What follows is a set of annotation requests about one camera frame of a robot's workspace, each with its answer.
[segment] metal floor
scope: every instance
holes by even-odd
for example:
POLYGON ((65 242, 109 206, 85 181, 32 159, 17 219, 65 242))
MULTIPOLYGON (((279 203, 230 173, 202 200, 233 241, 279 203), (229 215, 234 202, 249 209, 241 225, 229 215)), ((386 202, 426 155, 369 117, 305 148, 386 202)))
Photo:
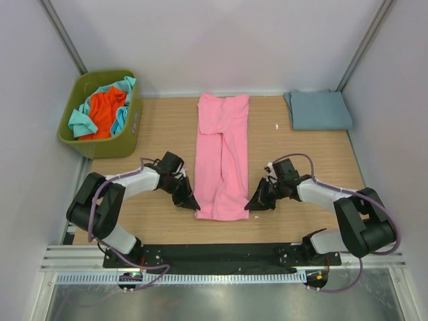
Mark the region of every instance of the metal floor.
MULTIPOLYGON (((342 288, 357 270, 331 270, 328 288, 342 288)), ((227 321, 227 320, 404 320, 388 269, 366 269, 361 281, 342 294, 306 290, 302 284, 157 286, 118 293, 91 304, 117 286, 56 285, 49 321, 227 321)))

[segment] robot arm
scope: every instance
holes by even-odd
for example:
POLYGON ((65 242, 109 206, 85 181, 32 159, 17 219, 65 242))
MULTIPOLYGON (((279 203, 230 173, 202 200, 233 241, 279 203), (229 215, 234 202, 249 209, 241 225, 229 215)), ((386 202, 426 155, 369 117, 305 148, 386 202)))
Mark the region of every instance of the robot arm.
POLYGON ((267 177, 260 180, 245 209, 275 209, 277 199, 288 197, 316 204, 336 214, 339 230, 324 229, 307 235, 315 255, 349 251, 356 257, 363 257, 395 241, 395 231, 388 216, 358 196, 364 195, 382 205, 375 190, 365 188, 351 191, 355 192, 351 195, 340 188, 328 188, 310 175, 300 176, 288 158, 268 164, 265 170, 267 177), (363 220, 360 214, 368 215, 368 218, 363 220))
MULTIPOLYGON (((142 244, 139 238, 117 224, 123 200, 143 193, 162 189, 173 197, 177 207, 200 209, 184 170, 184 162, 177 155, 167 152, 161 160, 145 165, 135 175, 108 183, 100 194, 96 206, 92 234, 123 253, 132 263, 140 263, 142 244)), ((89 174, 67 211, 67 220, 84 231, 88 230, 92 200, 97 189, 108 179, 98 173, 89 174)))

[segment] folded blue towel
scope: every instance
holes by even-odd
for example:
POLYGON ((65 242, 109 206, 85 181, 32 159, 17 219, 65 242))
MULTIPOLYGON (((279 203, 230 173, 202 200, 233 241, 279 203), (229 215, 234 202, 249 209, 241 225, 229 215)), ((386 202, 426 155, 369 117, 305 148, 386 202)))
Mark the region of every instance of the folded blue towel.
POLYGON ((116 120, 114 121, 112 127, 110 128, 110 133, 112 136, 116 136, 120 133, 125 126, 126 117, 128 116, 128 107, 119 107, 116 112, 116 120))
POLYGON ((340 92, 299 92, 284 94, 294 130, 346 130, 352 118, 340 92))
MULTIPOLYGON (((116 87, 123 92, 126 92, 126 100, 125 100, 125 106, 129 106, 131 101, 131 93, 132 89, 135 85, 136 79, 133 77, 125 76, 123 80, 120 80, 118 82, 114 82, 113 84, 101 86, 99 87, 95 92, 93 92, 89 97, 86 98, 85 102, 79 106, 79 110, 74 110, 70 120, 68 121, 68 128, 73 130, 74 138, 81 137, 83 135, 94 133, 98 130, 98 127, 92 122, 92 120, 89 117, 86 117, 89 119, 89 121, 92 123, 90 126, 88 126, 87 119, 83 116, 89 115, 89 112, 91 111, 90 102, 91 102, 91 96, 94 94, 97 94, 98 92, 107 92, 111 87, 116 87), (84 120, 83 123, 81 123, 81 126, 79 125, 79 120, 84 120), (94 130, 91 132, 87 132, 86 134, 82 134, 83 132, 86 132, 85 130, 82 130, 83 127, 87 127, 87 130, 94 130)), ((116 134, 118 134, 122 130, 123 126, 117 128, 118 131, 116 131, 116 134)))

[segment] orange cloth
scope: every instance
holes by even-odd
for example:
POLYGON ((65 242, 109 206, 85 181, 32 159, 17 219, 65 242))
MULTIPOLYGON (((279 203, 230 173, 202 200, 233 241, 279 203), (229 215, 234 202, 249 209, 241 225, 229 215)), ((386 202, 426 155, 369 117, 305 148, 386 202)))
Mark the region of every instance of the orange cloth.
POLYGON ((111 137, 110 128, 116 120, 119 107, 125 106, 126 92, 111 87, 107 92, 91 96, 89 118, 98 127, 96 133, 79 137, 79 140, 105 139, 111 137))

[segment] laundry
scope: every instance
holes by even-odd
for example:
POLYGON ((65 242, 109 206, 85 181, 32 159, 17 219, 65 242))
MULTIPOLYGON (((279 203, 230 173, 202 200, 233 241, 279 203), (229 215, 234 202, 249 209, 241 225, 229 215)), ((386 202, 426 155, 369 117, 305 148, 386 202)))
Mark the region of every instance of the laundry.
POLYGON ((86 116, 84 113, 79 112, 76 109, 72 112, 68 122, 68 127, 73 130, 74 137, 89 135, 98 130, 98 127, 95 126, 89 116, 86 116))
POLYGON ((72 112, 72 115, 68 122, 68 127, 71 130, 73 130, 74 138, 97 132, 98 130, 97 126, 94 124, 94 122, 92 122, 91 118, 89 117, 89 114, 91 111, 91 98, 93 95, 96 95, 100 92, 108 92, 111 89, 111 87, 115 87, 126 93, 126 99, 123 105, 123 107, 126 108, 126 111, 121 110, 120 117, 122 118, 118 120, 117 124, 112 123, 112 125, 114 125, 114 130, 111 130, 111 135, 112 136, 117 135, 123 129, 124 121, 126 120, 126 115, 128 114, 127 108, 130 104, 131 93, 135 85, 135 82, 136 82, 135 78, 125 76, 124 79, 121 81, 114 82, 113 84, 110 84, 110 85, 99 87, 92 95, 87 97, 85 102, 79 106, 79 110, 74 110, 72 112))
POLYGON ((198 103, 195 198, 198 219, 248 219, 247 119, 249 96, 217 98, 203 94, 198 103))
POLYGON ((293 130, 346 130, 352 128, 352 118, 346 109, 342 93, 299 92, 284 94, 293 130))
POLYGON ((89 118, 98 130, 95 133, 79 137, 79 140, 110 138, 112 136, 110 129, 116 121, 116 113, 119 107, 125 105, 125 101, 126 92, 116 87, 111 87, 107 92, 92 95, 89 118))
POLYGON ((116 120, 110 128, 112 136, 119 134, 125 126, 126 117, 128 116, 128 106, 119 107, 116 112, 116 120))

